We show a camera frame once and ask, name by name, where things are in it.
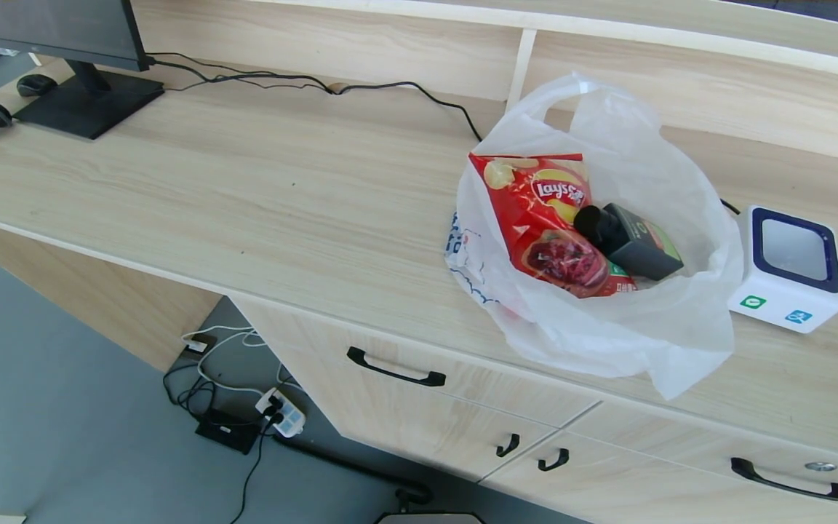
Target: drawer handle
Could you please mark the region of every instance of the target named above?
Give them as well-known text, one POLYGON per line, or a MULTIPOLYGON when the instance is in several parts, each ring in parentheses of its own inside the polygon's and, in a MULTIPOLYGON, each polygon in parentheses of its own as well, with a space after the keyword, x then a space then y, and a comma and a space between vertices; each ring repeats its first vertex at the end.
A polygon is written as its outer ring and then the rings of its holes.
POLYGON ((506 455, 512 453, 513 450, 516 450, 516 448, 518 448, 518 447, 519 447, 519 435, 514 433, 514 434, 512 434, 511 437, 509 437, 509 445, 507 445, 505 448, 502 445, 498 445, 496 447, 496 456, 498 456, 500 458, 506 457, 506 455))
POLYGON ((355 364, 360 365, 362 368, 370 369, 370 371, 376 371, 382 375, 387 375, 387 377, 399 378, 400 381, 412 382, 413 384, 419 384, 420 386, 426 386, 428 388, 438 388, 445 385, 445 374, 439 373, 438 371, 429 371, 428 377, 425 378, 410 378, 404 377, 403 375, 398 375, 393 373, 392 371, 387 371, 386 369, 377 368, 375 365, 370 365, 365 360, 365 354, 363 349, 356 348, 351 346, 348 348, 348 358, 355 364))
POLYGON ((800 493, 808 497, 815 497, 826 501, 838 501, 838 483, 836 482, 829 483, 829 493, 815 493, 812 491, 801 490, 801 488, 794 488, 791 485, 779 484, 778 482, 768 480, 767 478, 755 473, 755 465, 744 458, 732 457, 730 459, 730 464, 733 467, 733 472, 739 475, 739 477, 745 478, 745 480, 751 480, 752 482, 758 482, 759 484, 771 485, 772 488, 778 488, 778 490, 800 493))
POLYGON ((563 467, 563 465, 568 464, 569 457, 570 454, 568 453, 568 450, 565 450, 565 448, 561 448, 561 450, 559 450, 558 452, 558 460, 555 461, 555 464, 549 466, 544 460, 541 460, 541 458, 539 459, 539 471, 551 471, 555 468, 563 467))

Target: red chip bag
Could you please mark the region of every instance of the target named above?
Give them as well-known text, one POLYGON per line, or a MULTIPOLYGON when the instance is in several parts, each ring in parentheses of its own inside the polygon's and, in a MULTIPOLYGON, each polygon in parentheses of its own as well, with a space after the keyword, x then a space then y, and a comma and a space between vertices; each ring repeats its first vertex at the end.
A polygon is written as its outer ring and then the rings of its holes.
POLYGON ((523 273, 578 298, 635 291, 629 275, 572 226, 591 205, 583 157, 469 156, 487 185, 509 259, 523 273))

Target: green icon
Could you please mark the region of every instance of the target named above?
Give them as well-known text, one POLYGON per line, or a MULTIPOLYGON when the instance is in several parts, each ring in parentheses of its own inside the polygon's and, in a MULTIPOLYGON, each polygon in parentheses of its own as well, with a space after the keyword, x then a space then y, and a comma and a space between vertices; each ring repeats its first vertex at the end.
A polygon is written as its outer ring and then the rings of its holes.
POLYGON ((758 309, 764 306, 765 302, 767 301, 761 298, 761 296, 749 295, 743 298, 742 302, 739 302, 739 305, 743 308, 758 309))

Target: wooden desk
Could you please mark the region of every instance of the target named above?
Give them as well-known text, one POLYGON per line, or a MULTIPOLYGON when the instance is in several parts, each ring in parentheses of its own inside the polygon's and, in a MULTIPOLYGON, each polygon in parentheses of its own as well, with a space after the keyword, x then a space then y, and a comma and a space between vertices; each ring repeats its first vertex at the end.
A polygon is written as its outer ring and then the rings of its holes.
MULTIPOLYGON (((577 68, 654 103, 666 138, 726 199, 838 234, 838 40, 821 49, 802 37, 838 24, 656 4, 688 16, 655 25, 658 10, 626 17, 625 1, 569 13, 549 0, 526 13, 508 0, 142 0, 136 14, 149 50, 412 79, 468 106, 483 132, 518 94, 577 68), (714 13, 740 21, 714 33, 714 13), (606 21, 584 18, 594 15, 606 21)), ((70 74, 60 62, 41 72, 70 74)), ((14 86, 0 102, 24 104, 14 86)), ((551 117, 561 125, 570 109, 551 117)), ((414 90, 327 97, 240 83, 169 92, 95 143, 14 126, 0 132, 0 264, 158 368, 229 295, 342 434, 588 520, 738 521, 719 504, 764 510, 748 521, 838 518, 838 503, 755 485, 728 465, 755 457, 765 477, 812 491, 838 482, 838 470, 804 468, 838 464, 838 316, 811 336, 736 317, 734 356, 673 402, 646 377, 528 362, 442 260, 474 143, 460 113, 414 90), (351 345, 385 368, 449 369, 450 382, 434 391, 370 375, 346 360, 351 345), (509 432, 521 447, 493 456, 509 432), (533 467, 558 448, 576 455, 571 467, 533 467)))

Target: white power strip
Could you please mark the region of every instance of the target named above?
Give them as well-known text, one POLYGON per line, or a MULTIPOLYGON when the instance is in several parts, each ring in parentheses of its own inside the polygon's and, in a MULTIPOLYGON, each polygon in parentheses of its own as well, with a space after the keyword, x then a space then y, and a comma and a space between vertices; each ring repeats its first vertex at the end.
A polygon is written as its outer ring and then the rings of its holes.
POLYGON ((296 408, 296 405, 293 402, 290 402, 289 398, 286 398, 286 395, 283 395, 277 388, 272 388, 267 394, 263 395, 257 404, 254 405, 254 408, 260 413, 266 410, 266 408, 270 407, 270 397, 275 397, 280 402, 283 402, 283 408, 280 408, 279 413, 283 414, 283 422, 274 426, 283 437, 291 438, 296 437, 297 434, 303 432, 303 425, 306 424, 306 415, 303 415, 302 411, 299 411, 296 408))

